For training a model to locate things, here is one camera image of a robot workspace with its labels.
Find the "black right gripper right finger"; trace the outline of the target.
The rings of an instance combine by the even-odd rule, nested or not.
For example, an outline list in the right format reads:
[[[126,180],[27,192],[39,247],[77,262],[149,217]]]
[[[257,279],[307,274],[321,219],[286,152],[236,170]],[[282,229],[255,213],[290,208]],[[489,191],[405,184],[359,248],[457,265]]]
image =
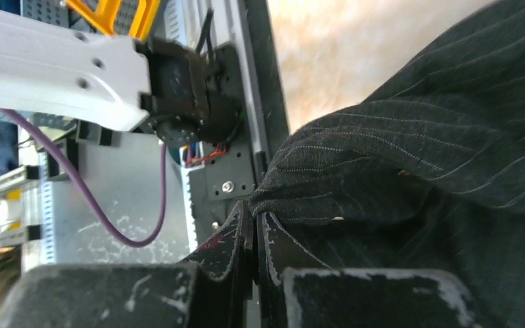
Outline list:
[[[272,214],[256,220],[263,327],[479,327],[467,288],[431,269],[331,269]]]

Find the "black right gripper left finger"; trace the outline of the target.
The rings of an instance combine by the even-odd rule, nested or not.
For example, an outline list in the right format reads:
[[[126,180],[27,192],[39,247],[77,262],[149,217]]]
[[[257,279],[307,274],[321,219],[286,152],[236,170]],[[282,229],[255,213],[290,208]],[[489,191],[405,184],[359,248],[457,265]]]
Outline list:
[[[174,264],[56,264],[21,277],[0,327],[242,327],[250,291],[243,201]]]

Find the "dark pinstriped garment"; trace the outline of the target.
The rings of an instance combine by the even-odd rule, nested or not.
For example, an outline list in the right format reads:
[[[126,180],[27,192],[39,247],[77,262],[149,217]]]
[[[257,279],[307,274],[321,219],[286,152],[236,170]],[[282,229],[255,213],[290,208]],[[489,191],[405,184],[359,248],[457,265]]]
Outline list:
[[[250,198],[331,267],[441,269],[525,327],[525,1],[460,21],[276,152]]]

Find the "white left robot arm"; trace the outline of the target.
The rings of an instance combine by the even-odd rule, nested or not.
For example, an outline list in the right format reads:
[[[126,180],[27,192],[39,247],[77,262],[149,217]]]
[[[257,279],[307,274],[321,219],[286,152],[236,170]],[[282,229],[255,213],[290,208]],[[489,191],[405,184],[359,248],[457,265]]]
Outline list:
[[[118,1],[73,5],[96,28],[76,31],[0,10],[0,113],[48,146],[24,117],[43,113],[103,128],[154,133],[166,145],[228,143],[243,120],[241,69],[231,43],[214,47],[214,12],[193,48],[143,38],[154,14],[140,1],[131,31],[113,32]]]

